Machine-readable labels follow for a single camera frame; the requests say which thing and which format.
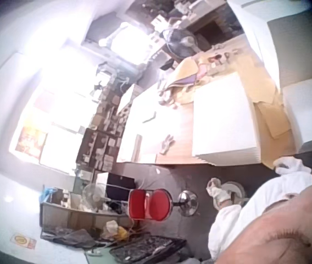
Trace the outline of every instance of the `eyebrow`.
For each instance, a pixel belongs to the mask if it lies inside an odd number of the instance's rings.
[[[271,236],[268,240],[266,240],[266,243],[280,239],[294,239],[295,241],[300,242],[306,248],[311,247],[311,242],[309,238],[298,230],[295,230],[293,232],[277,233],[274,236]]]

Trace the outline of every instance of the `white glove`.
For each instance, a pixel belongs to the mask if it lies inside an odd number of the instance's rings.
[[[273,162],[275,171],[279,175],[290,174],[293,172],[307,172],[311,173],[311,169],[305,167],[301,159],[294,157],[281,157]]]
[[[225,190],[221,189],[221,181],[217,178],[210,179],[207,184],[206,191],[208,194],[216,199],[218,202],[229,200],[231,196]]]

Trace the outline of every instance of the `stool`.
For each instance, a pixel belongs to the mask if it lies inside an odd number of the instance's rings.
[[[165,189],[131,190],[128,199],[128,215],[135,220],[150,219],[166,220],[178,207],[183,216],[192,216],[198,208],[197,195],[191,191],[183,191],[174,202],[170,193]]]

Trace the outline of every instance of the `bright window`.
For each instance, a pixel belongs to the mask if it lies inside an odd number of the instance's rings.
[[[50,66],[22,112],[9,150],[74,175],[84,131],[98,106],[90,96],[96,66],[67,50]]]
[[[113,38],[111,50],[135,65],[143,63],[151,50],[149,36],[126,22],[122,23],[121,28],[123,29]],[[106,39],[99,41],[99,45],[104,46],[105,43]]]

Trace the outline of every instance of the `gray floor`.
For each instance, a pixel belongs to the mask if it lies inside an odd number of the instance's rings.
[[[312,168],[312,152],[297,155]],[[182,217],[176,210],[163,222],[148,222],[146,229],[155,235],[184,238],[197,258],[210,257],[207,247],[208,233],[215,220],[216,211],[205,188],[212,177],[222,183],[234,180],[245,188],[248,196],[267,180],[277,175],[264,165],[214,167],[207,164],[158,167],[146,164],[118,163],[114,173],[136,179],[145,189],[165,188],[173,198],[185,190],[194,191],[199,197],[199,209],[193,217]]]

